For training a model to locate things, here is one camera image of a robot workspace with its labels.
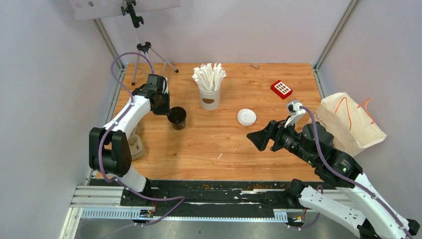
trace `white paper bag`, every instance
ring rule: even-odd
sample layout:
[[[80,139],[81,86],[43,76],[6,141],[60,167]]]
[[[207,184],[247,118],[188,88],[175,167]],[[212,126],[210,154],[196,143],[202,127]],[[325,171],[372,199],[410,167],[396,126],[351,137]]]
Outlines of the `white paper bag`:
[[[367,113],[369,100],[364,102],[364,109],[364,103],[359,105],[346,92],[335,93],[321,101],[314,112],[315,120],[334,135],[335,148],[355,156],[387,137]]]

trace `orange handle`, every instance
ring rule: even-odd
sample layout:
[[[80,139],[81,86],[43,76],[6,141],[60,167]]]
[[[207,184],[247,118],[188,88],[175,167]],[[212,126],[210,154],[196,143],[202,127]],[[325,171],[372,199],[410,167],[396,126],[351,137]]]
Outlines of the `orange handle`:
[[[343,100],[345,100],[346,99],[346,108],[347,108],[347,116],[349,117],[349,122],[350,122],[350,127],[349,127],[349,130],[351,130],[352,129],[352,118],[350,117],[350,111],[349,111],[349,102],[347,101],[347,97],[343,97],[342,99],[341,99],[341,101],[340,101],[340,103],[338,103],[338,106],[337,106],[337,108],[335,109],[335,111],[334,111],[334,114],[336,114],[337,113],[337,111],[338,111],[338,108],[340,108],[340,105],[341,105],[341,103],[343,102]],[[368,106],[368,103],[371,101],[371,98],[368,98],[367,100],[365,100],[364,102],[362,102],[360,105],[358,105],[358,108],[359,107],[361,107],[364,103],[366,103],[365,104],[365,112],[366,112],[366,114],[369,116],[369,118],[371,118],[372,119],[372,122],[371,122],[371,124],[373,124],[375,121],[374,121],[374,118],[368,113],[368,110],[367,110],[367,106]]]
[[[371,101],[371,98],[369,97],[369,98],[367,98],[364,102],[362,102],[359,106],[358,106],[358,108],[359,107],[361,107],[362,105],[363,105],[363,103],[366,103],[365,104],[365,112],[366,112],[366,114],[369,116],[369,118],[371,118],[372,119],[372,122],[371,122],[371,124],[373,124],[374,122],[375,122],[375,120],[374,120],[374,118],[368,113],[368,109],[367,109],[367,107],[368,107],[368,103]]]
[[[349,130],[351,130],[352,129],[352,118],[350,117],[349,102],[347,101],[347,97],[343,97],[343,99],[341,99],[340,103],[338,103],[338,106],[334,111],[334,114],[337,113],[337,110],[338,110],[338,108],[340,108],[341,102],[343,102],[344,99],[346,99],[347,116],[349,116],[349,122],[350,122]]]

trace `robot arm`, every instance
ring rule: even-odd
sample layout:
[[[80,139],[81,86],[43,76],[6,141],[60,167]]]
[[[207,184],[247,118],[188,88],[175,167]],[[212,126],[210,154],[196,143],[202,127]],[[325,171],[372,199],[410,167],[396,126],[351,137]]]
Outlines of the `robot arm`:
[[[132,156],[127,139],[148,112],[152,111],[155,115],[168,115],[170,113],[170,97],[166,78],[149,74],[147,83],[136,88],[132,94],[133,103],[129,100],[119,114],[102,128],[94,127],[91,129],[89,165],[92,169],[100,170],[98,156],[100,140],[110,126],[114,124],[113,130],[108,133],[104,142],[104,145],[111,143],[111,149],[106,149],[104,146],[102,149],[104,170],[107,174],[116,176],[119,181],[133,190],[142,192],[147,179],[131,166]],[[131,104],[130,110],[123,118],[119,119]]]
[[[293,153],[310,164],[315,168],[315,174],[320,179],[335,186],[340,192],[343,192],[356,205],[359,211],[344,208],[343,205],[321,194],[318,194],[320,197],[318,200],[314,200],[312,197],[315,197],[316,191],[305,185],[298,184],[297,181],[299,180],[293,180],[288,189],[286,189],[286,192],[289,190],[293,191],[290,194],[290,200],[303,207],[313,208],[321,212],[348,228],[358,237],[382,239],[405,238],[406,234],[403,232],[403,228],[399,228],[399,225],[389,212],[374,198],[371,198],[371,195],[359,187],[335,176],[324,166],[317,153],[314,131],[311,124],[305,125],[302,132],[296,132],[294,130],[294,123],[303,115],[303,113],[296,111],[296,109],[300,109],[301,105],[299,101],[288,103],[290,116],[286,120],[272,120],[263,130],[249,133],[247,135],[248,139],[260,151],[265,150],[268,141],[272,139],[274,144],[271,147],[271,151],[275,152],[281,148],[285,148],[290,153]],[[342,176],[369,188],[378,198],[385,202],[370,184],[362,167],[353,157],[333,147],[334,136],[327,132],[319,122],[317,122],[317,132],[321,150],[329,166]],[[406,229],[412,235],[416,235],[419,230],[419,224],[414,220],[401,217],[388,204],[387,206],[398,216]]]

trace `red box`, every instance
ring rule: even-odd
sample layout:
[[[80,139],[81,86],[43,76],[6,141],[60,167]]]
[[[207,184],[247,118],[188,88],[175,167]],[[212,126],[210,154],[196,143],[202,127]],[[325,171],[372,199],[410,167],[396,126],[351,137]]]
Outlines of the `red box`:
[[[271,90],[274,91],[274,93],[276,93],[283,100],[293,92],[293,90],[282,81],[276,81],[274,84],[272,84]]]

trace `gray wall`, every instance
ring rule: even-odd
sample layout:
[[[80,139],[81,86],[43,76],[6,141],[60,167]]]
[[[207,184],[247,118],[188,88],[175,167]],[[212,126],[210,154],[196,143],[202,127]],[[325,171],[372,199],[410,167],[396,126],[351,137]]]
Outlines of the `gray wall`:
[[[115,83],[92,21],[66,0],[0,7],[0,238],[58,238]]]
[[[142,13],[138,31],[171,62],[314,63],[349,2],[181,0],[180,7]],[[128,15],[103,20],[119,53],[136,50]]]
[[[421,11],[422,1],[361,1],[321,70],[327,95],[372,98],[368,110],[387,138],[356,159],[390,205],[419,223]]]

